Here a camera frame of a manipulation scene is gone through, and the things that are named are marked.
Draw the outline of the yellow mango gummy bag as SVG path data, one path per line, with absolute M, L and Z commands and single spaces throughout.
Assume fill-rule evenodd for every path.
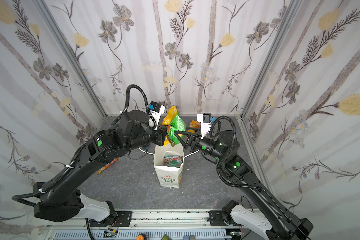
M 201 127 L 201 124 L 195 120 L 192 120 L 190 125 L 189 125 L 189 129 L 188 132 L 189 133 L 195 133 L 196 130 L 195 129 L 199 129 Z

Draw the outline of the red green snack bag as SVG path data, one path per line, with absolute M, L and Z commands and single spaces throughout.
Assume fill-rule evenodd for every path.
M 183 156 L 165 156 L 164 157 L 164 166 L 171 168 L 180 168 L 183 164 Z

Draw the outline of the white paper bag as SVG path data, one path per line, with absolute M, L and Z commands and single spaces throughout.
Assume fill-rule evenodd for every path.
M 153 163 L 160 186 L 167 188 L 179 188 L 182 181 L 185 158 L 190 157 L 195 153 L 197 152 L 184 155 L 184 149 L 181 144 L 178 144 L 174 147 L 172 147 L 170 144 L 162 147 L 155 145 L 155 151 L 151 155 L 154 156 Z M 165 167 L 165 156 L 183 156 L 183 164 L 180 168 Z

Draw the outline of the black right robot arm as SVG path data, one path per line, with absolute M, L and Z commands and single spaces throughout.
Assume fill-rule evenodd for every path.
M 237 133 L 231 118 L 220 116 L 212 121 L 210 114 L 202 114 L 200 128 L 186 128 L 175 131 L 174 135 L 184 149 L 199 150 L 206 160 L 215 164 L 219 179 L 245 193 L 262 213 L 258 215 L 231 201 L 222 209 L 226 224 L 244 226 L 265 240 L 308 240 L 313 224 L 297 217 L 263 185 L 250 165 L 238 155 Z

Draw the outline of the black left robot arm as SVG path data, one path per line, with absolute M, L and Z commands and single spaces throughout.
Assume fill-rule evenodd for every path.
M 154 118 L 144 91 L 129 85 L 124 109 L 109 129 L 99 131 L 81 145 L 53 179 L 37 183 L 32 193 L 12 199 L 33 207 L 34 216 L 39 219 L 59 223 L 79 217 L 96 227 L 110 226 L 119 218 L 113 204 L 86 197 L 78 187 L 99 169 L 134 149 L 151 143 L 163 146 L 166 135 L 167 129 Z

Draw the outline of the orange snack packet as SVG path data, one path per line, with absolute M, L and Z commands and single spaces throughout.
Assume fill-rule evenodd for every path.
M 98 175 L 101 174 L 104 170 L 106 170 L 107 168 L 109 168 L 111 165 L 113 165 L 114 163 L 116 163 L 118 161 L 118 158 L 115 158 L 112 162 L 106 164 L 104 167 L 100 168 L 98 170 Z

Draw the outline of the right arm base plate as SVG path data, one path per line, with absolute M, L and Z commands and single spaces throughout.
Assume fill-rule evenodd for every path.
M 230 214 L 222 210 L 209 211 L 209 222 L 211 227 L 234 226 L 236 224 Z

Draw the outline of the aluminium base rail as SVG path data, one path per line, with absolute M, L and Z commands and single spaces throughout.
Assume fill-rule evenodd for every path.
M 209 209 L 123 210 L 113 227 L 91 227 L 83 218 L 62 223 L 48 222 L 42 240 L 259 240 L 248 227 L 213 226 Z

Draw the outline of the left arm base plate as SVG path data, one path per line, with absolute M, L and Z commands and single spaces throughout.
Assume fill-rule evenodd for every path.
M 101 222 L 89 220 L 90 227 L 129 227 L 132 220 L 132 211 L 117 211 L 115 214 L 110 214 Z

